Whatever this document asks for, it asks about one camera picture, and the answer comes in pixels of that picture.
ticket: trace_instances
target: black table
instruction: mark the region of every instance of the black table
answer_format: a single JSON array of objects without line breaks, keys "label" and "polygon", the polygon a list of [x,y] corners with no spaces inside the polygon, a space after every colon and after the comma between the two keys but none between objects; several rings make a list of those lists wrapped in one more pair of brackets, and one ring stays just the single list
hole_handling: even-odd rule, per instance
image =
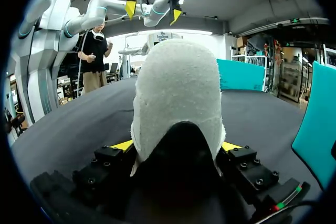
[{"label": "black table", "polygon": [[[22,134],[13,145],[13,154],[25,180],[30,182],[42,172],[54,170],[70,178],[71,172],[83,168],[101,145],[129,140],[135,81],[133,77],[79,97]],[[291,150],[302,111],[263,92],[228,90],[222,94],[222,115],[227,142],[251,146],[266,167],[280,172],[281,183],[291,177],[307,181],[311,189],[306,200],[319,197],[317,181]],[[293,223],[307,210],[295,209]]]}]

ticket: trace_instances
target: khaki pants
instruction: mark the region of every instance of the khaki pants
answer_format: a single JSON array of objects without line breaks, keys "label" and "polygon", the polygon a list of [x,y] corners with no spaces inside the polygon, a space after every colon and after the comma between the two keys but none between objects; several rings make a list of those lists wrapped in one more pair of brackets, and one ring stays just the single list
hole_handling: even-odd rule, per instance
[{"label": "khaki pants", "polygon": [[104,72],[86,72],[83,73],[83,85],[85,93],[107,85],[107,80]]}]

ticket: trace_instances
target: white towel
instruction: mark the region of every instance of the white towel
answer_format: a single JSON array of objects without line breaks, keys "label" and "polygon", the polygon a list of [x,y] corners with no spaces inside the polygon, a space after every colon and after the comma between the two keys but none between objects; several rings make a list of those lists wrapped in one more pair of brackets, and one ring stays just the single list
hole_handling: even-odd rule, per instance
[{"label": "white towel", "polygon": [[213,159],[224,139],[219,72],[214,55],[185,39],[155,45],[136,83],[131,135],[146,160],[171,126],[189,121],[204,134]]}]

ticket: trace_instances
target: green light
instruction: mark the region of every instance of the green light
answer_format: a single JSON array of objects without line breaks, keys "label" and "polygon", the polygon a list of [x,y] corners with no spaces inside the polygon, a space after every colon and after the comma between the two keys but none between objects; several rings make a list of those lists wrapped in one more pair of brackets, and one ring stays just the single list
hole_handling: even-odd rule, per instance
[{"label": "green light", "polygon": [[300,19],[299,19],[299,18],[292,18],[292,19],[290,20],[290,22],[291,22],[292,24],[300,23]]},{"label": "green light", "polygon": [[280,202],[279,204],[277,204],[277,207],[278,207],[279,209],[282,209],[282,208],[285,207],[285,205],[284,205],[282,202]]}]

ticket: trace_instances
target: teal panel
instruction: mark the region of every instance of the teal panel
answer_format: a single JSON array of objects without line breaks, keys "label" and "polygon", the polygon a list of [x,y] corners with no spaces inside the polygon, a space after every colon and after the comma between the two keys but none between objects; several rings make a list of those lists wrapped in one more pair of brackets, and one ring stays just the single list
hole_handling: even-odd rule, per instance
[{"label": "teal panel", "polygon": [[217,59],[221,89],[263,89],[265,69],[244,62]]},{"label": "teal panel", "polygon": [[336,69],[313,64],[310,98],[292,148],[326,188],[336,169],[331,148],[336,141]]}]

